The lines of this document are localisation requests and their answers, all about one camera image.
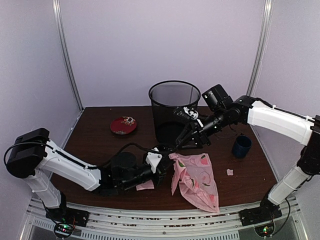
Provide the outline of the pink plastic trash bag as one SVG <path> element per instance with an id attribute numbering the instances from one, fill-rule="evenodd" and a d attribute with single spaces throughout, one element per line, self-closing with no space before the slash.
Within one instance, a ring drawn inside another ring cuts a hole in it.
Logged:
<path id="1" fill-rule="evenodd" d="M 181 196 L 197 209 L 219 213 L 218 188 L 209 155 L 171 153 L 169 158 L 174 169 L 171 194 L 179 189 Z"/>

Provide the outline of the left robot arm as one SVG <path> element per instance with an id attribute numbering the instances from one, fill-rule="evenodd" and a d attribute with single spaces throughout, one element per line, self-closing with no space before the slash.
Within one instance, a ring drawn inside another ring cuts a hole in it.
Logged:
<path id="1" fill-rule="evenodd" d="M 50 132 L 38 128 L 16 138 L 3 155 L 6 170 L 23 179 L 44 206 L 61 222 L 72 218 L 66 196 L 58 190 L 44 171 L 50 171 L 99 196 L 114 196 L 151 181 L 159 185 L 173 164 L 169 155 L 175 147 L 159 144 L 145 148 L 130 142 L 102 165 L 93 165 L 58 147 Z"/>

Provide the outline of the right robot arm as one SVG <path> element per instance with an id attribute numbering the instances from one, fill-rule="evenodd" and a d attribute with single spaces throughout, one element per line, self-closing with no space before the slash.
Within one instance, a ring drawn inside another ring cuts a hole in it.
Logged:
<path id="1" fill-rule="evenodd" d="M 188 121 L 176 139 L 180 149 L 193 141 L 196 148 L 210 145 L 209 137 L 232 124 L 262 127 L 287 136 L 301 145 L 300 158 L 287 175 L 265 195 L 256 210 L 259 220 L 268 220 L 290 194 L 320 173 L 320 117 L 303 116 L 280 109 L 267 101 L 248 95 L 233 100 L 217 84 L 202 94 L 213 112 L 203 117 L 192 107 L 181 106 L 174 114 Z"/>

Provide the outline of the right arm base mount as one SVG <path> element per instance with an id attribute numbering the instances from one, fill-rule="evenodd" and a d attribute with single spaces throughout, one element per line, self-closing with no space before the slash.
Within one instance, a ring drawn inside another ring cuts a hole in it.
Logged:
<path id="1" fill-rule="evenodd" d="M 274 220 L 283 215 L 279 207 L 270 210 L 261 206 L 243 209 L 238 214 L 242 226 L 254 227 L 255 233 L 262 238 L 271 237 L 276 232 Z"/>

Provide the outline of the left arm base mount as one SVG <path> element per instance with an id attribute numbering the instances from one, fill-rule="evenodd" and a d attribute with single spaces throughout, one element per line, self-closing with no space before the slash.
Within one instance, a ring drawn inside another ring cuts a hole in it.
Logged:
<path id="1" fill-rule="evenodd" d="M 67 207 L 44 208 L 45 216 L 54 223 L 53 233 L 59 239 L 69 238 L 77 227 L 86 227 L 90 213 L 85 210 L 79 210 Z"/>

